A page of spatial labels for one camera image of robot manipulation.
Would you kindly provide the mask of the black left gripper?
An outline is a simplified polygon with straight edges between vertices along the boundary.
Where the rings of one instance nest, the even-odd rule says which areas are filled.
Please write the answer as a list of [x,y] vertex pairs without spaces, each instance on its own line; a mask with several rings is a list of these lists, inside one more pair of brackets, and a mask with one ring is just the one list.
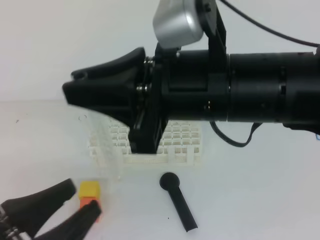
[[[143,47],[99,65],[75,70],[73,80],[109,77],[140,68]],[[169,120],[226,121],[230,101],[229,57],[225,47],[207,50],[156,46],[144,106],[129,131],[134,154],[155,154]]]

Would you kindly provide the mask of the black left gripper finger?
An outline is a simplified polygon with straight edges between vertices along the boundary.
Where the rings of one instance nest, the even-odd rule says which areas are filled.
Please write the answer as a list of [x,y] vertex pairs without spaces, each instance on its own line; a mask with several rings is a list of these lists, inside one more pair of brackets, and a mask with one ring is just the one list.
[[133,126],[138,110],[137,86],[144,79],[145,66],[87,68],[72,73],[74,79],[62,85],[68,104],[110,116]]

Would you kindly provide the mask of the second gripper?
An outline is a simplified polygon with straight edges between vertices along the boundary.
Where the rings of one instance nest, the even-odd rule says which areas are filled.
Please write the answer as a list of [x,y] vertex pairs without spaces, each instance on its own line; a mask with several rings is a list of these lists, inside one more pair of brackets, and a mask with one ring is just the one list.
[[[40,192],[0,204],[0,239],[32,240],[47,220],[76,193],[69,178]],[[97,200],[84,205],[63,223],[35,240],[83,240],[100,217]]]

